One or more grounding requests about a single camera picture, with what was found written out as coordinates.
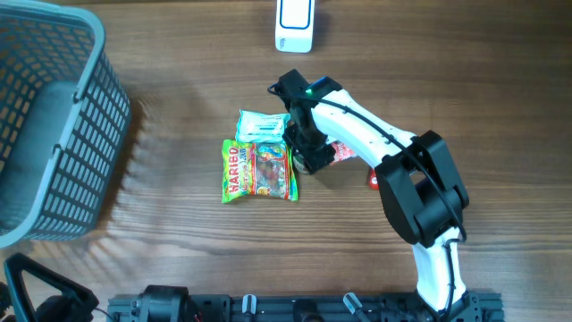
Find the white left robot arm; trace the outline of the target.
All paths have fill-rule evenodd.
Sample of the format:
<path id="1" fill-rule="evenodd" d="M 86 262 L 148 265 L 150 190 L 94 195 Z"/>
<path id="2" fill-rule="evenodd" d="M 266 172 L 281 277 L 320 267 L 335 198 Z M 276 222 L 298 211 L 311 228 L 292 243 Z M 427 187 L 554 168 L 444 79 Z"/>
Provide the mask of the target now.
<path id="1" fill-rule="evenodd" d="M 3 321 L 91 321 L 99 300 L 90 289 L 16 253 L 4 262 L 7 282 L 1 285 Z M 34 307 L 24 283 L 28 273 L 54 287 L 59 293 Z M 200 321 L 200 311 L 183 287 L 150 285 L 127 304 L 127 312 L 105 313 L 111 321 Z"/>

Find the green Haribo candy bag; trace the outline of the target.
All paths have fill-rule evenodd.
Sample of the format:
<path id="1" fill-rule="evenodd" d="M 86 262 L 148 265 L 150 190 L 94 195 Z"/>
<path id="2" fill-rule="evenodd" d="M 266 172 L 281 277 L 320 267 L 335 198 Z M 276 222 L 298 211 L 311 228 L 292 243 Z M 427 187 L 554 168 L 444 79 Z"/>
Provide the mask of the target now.
<path id="1" fill-rule="evenodd" d="M 222 203 L 247 195 L 299 199 L 290 149 L 284 143 L 225 140 L 222 157 Z"/>

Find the white teal wipes pack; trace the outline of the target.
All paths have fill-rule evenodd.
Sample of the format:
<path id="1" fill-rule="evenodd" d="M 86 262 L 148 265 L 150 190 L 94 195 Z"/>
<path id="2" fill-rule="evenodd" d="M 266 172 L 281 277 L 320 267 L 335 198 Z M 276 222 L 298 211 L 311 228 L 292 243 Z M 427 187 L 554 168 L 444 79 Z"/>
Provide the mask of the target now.
<path id="1" fill-rule="evenodd" d="M 247 143 L 282 143 L 289 114 L 262 114 L 241 110 L 235 140 Z"/>

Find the small pink snack packet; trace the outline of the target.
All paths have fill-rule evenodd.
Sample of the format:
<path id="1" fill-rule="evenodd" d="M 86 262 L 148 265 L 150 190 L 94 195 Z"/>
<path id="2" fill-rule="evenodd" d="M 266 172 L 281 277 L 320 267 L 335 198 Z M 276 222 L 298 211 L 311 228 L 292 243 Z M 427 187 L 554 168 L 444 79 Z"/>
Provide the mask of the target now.
<path id="1" fill-rule="evenodd" d="M 351 148 L 338 140 L 333 142 L 331 146 L 334 149 L 334 157 L 331 165 L 357 156 Z"/>

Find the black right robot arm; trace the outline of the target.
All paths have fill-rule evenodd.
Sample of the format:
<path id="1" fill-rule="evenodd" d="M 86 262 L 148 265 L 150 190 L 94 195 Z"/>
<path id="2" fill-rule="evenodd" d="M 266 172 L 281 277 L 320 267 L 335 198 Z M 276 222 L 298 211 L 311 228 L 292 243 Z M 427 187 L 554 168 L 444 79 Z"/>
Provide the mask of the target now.
<path id="1" fill-rule="evenodd" d="M 329 138 L 374 170 L 383 212 L 412 247 L 417 296 L 435 318 L 455 318 L 466 293 L 458 246 L 467 239 L 463 211 L 469 197 L 444 139 L 434 131 L 415 135 L 388 124 L 327 76 L 310 83 L 291 70 L 267 90 L 290 114 L 282 137 L 305 173 L 333 162 Z"/>

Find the small red white packet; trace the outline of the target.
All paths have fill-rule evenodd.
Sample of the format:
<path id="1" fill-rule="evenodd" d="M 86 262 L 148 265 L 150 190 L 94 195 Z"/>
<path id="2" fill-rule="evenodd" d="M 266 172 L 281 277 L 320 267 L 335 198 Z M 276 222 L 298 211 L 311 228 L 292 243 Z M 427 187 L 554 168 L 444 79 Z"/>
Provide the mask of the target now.
<path id="1" fill-rule="evenodd" d="M 373 168 L 371 168 L 369 170 L 367 182 L 368 182 L 369 187 L 372 190 L 378 190 L 379 189 L 375 170 Z"/>

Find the green lid jar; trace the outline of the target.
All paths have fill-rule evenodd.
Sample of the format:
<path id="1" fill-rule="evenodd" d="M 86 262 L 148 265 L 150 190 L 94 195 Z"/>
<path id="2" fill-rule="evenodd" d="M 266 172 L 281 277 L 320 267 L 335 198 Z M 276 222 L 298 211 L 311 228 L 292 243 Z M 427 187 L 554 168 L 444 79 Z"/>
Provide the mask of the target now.
<path id="1" fill-rule="evenodd" d="M 292 164 L 301 174 L 310 174 L 310 171 L 306 167 L 305 159 L 301 155 L 294 155 L 292 157 Z"/>

